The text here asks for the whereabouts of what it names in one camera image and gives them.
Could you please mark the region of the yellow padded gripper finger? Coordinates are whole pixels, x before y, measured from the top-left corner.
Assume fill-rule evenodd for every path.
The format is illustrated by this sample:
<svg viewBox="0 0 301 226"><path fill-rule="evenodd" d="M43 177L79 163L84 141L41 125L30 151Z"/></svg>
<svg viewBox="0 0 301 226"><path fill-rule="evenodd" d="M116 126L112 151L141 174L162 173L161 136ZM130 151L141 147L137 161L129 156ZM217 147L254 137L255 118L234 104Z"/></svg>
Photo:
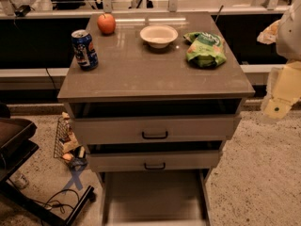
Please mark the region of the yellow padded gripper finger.
<svg viewBox="0 0 301 226"><path fill-rule="evenodd" d="M261 112L271 120L283 119L301 98L301 62L273 68L268 75Z"/></svg>

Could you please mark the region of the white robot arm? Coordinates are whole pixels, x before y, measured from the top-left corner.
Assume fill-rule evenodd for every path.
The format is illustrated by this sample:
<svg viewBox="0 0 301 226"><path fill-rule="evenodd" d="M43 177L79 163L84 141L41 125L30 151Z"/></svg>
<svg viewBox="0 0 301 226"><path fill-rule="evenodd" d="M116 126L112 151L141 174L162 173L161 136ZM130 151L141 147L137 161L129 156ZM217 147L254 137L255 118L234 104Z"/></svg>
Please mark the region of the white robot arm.
<svg viewBox="0 0 301 226"><path fill-rule="evenodd" d="M281 120L301 98L301 0L295 0L280 20L257 37L263 44L276 44L277 53L287 59L268 75L261 111L266 118Z"/></svg>

